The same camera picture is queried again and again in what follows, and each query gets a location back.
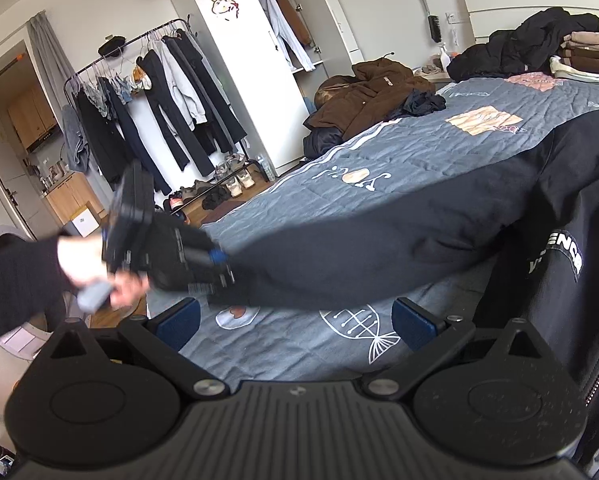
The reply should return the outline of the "left forearm black sleeve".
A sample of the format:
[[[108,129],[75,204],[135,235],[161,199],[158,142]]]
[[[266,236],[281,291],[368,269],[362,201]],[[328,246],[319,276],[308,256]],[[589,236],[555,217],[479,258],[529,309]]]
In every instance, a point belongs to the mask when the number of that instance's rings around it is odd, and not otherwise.
[[[59,239],[21,242],[0,252],[0,337],[75,290],[58,261]]]

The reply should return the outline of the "person's left hand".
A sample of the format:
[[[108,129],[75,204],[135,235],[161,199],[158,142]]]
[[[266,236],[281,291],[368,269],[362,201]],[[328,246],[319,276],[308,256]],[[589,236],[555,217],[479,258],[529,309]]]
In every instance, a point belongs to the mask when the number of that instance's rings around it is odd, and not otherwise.
[[[150,289],[146,275],[125,270],[110,273],[103,260],[101,234],[88,237],[60,236],[57,242],[60,268],[78,289],[78,306],[86,313],[101,307],[130,307]]]

